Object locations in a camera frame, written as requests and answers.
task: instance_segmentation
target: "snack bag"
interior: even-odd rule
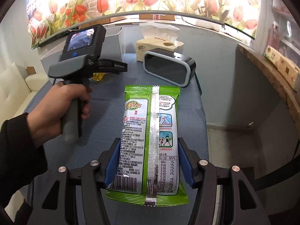
[[[117,174],[107,198],[136,205],[188,203],[179,181],[179,87],[127,85]]]

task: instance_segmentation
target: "hand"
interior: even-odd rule
[[[79,84],[63,85],[58,82],[51,87],[27,116],[27,124],[36,148],[62,133],[61,117],[67,112],[73,99],[79,98],[85,103],[81,119],[87,120],[90,117],[91,92],[92,87],[86,91],[85,86]]]

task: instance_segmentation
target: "wooden shelf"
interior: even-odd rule
[[[284,77],[278,70],[262,55],[257,54],[249,47],[238,44],[237,49],[244,54],[273,85],[274,89],[279,93],[284,104],[292,116],[293,122],[300,136],[300,91],[293,91]]]

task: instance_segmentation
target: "sofa cushion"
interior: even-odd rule
[[[15,115],[30,92],[16,63],[0,74],[0,125]]]
[[[21,104],[21,106],[20,106],[19,109],[16,111],[16,113],[14,114],[13,117],[19,116],[19,115],[21,115],[21,114],[25,111],[27,105],[29,104],[29,102],[31,101],[31,99],[36,95],[36,93],[37,93],[37,91],[31,92],[31,93],[26,97],[26,99],[23,101],[23,103]]]

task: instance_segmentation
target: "grey handle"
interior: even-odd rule
[[[68,111],[61,118],[62,138],[66,144],[74,143],[81,135],[80,100],[73,99]]]

